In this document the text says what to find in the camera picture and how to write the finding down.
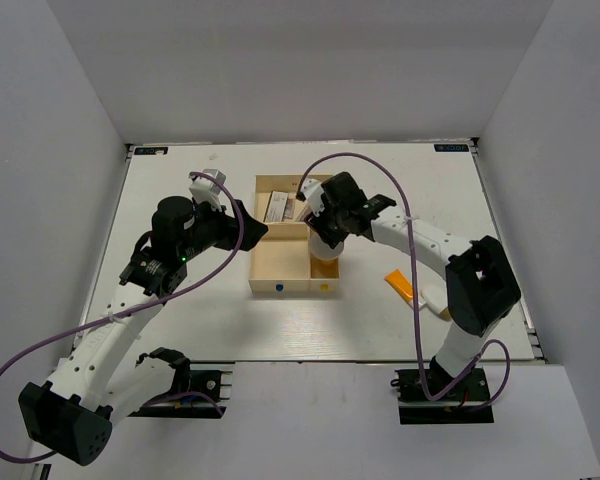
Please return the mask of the glitter eyeshadow palette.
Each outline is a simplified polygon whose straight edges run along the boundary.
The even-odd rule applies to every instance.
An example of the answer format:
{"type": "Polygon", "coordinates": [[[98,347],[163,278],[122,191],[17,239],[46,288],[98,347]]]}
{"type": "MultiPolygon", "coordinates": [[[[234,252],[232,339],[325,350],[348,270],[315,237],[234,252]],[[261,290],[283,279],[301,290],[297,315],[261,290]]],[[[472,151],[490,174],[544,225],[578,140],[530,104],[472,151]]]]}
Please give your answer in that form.
{"type": "Polygon", "coordinates": [[[302,203],[293,197],[289,197],[285,204],[285,209],[284,209],[284,213],[283,213],[283,221],[284,222],[296,222],[301,209],[302,209],[302,203]]]}

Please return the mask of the round cream powder puff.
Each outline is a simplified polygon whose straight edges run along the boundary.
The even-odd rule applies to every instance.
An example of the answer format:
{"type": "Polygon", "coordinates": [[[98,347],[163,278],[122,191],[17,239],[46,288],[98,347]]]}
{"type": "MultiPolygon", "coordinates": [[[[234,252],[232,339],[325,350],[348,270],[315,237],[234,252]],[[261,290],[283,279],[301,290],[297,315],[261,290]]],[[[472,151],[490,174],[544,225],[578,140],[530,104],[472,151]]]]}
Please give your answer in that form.
{"type": "Polygon", "coordinates": [[[331,247],[316,235],[309,239],[308,246],[310,254],[322,262],[337,260],[344,251],[343,242],[338,242],[335,247],[331,247]]]}

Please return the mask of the orange cosmetic tube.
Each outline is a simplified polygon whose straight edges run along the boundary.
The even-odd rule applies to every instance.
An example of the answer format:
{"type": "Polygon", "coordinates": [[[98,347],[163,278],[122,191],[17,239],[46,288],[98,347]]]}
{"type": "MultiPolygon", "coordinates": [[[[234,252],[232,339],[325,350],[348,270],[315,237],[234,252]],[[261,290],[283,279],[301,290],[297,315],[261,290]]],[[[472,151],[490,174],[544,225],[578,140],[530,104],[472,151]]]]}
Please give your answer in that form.
{"type": "Polygon", "coordinates": [[[420,310],[426,305],[422,298],[415,298],[416,290],[399,269],[387,274],[385,281],[412,309],[420,310]]]}

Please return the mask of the white bottle with cork cap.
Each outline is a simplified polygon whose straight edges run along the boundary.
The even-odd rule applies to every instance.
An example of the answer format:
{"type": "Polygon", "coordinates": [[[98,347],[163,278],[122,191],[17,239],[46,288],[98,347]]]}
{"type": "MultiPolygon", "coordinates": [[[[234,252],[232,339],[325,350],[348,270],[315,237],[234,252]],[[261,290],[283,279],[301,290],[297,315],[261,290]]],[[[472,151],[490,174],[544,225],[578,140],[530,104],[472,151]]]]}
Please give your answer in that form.
{"type": "Polygon", "coordinates": [[[442,320],[451,320],[451,315],[448,309],[447,292],[445,288],[437,285],[427,284],[421,288],[420,294],[425,306],[433,314],[442,320]]]}

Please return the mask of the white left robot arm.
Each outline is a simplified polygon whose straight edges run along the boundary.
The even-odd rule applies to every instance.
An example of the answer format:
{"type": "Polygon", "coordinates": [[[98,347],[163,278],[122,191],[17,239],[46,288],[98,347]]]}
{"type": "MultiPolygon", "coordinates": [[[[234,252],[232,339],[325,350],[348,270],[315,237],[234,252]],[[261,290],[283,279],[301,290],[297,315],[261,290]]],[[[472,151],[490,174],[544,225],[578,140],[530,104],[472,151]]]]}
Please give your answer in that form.
{"type": "Polygon", "coordinates": [[[210,248],[249,251],[267,231],[242,204],[228,215],[209,201],[161,200],[102,320],[87,326],[70,357],[42,385],[28,383],[21,391],[18,403],[30,438],[86,466],[122,419],[150,403],[185,396],[191,362],[177,350],[159,347],[142,354],[122,378],[114,373],[185,280],[189,260],[210,248]]]}

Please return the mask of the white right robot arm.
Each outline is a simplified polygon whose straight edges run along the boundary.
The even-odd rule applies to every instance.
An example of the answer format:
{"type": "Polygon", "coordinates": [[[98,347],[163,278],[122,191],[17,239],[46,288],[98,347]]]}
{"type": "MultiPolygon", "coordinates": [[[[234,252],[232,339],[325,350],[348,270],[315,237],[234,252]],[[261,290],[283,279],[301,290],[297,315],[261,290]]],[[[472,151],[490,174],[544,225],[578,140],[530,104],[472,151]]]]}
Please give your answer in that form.
{"type": "Polygon", "coordinates": [[[467,240],[408,215],[383,194],[367,196],[350,173],[259,175],[254,213],[268,231],[251,252],[254,293],[330,292],[351,236],[411,256],[445,283],[440,298],[390,273],[387,282],[413,310],[447,314],[451,326],[427,373],[433,395],[457,397],[484,352],[487,337],[521,298],[499,240],[467,240]]]}

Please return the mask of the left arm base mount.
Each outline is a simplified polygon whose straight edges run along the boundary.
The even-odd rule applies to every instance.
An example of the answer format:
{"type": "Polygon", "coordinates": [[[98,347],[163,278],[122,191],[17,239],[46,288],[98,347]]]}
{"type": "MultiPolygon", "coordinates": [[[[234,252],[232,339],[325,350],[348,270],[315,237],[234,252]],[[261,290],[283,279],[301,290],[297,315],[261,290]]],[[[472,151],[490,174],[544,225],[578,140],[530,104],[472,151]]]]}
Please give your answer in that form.
{"type": "Polygon", "coordinates": [[[167,392],[130,417],[221,419],[230,400],[233,372],[234,364],[193,363],[167,392]]]}

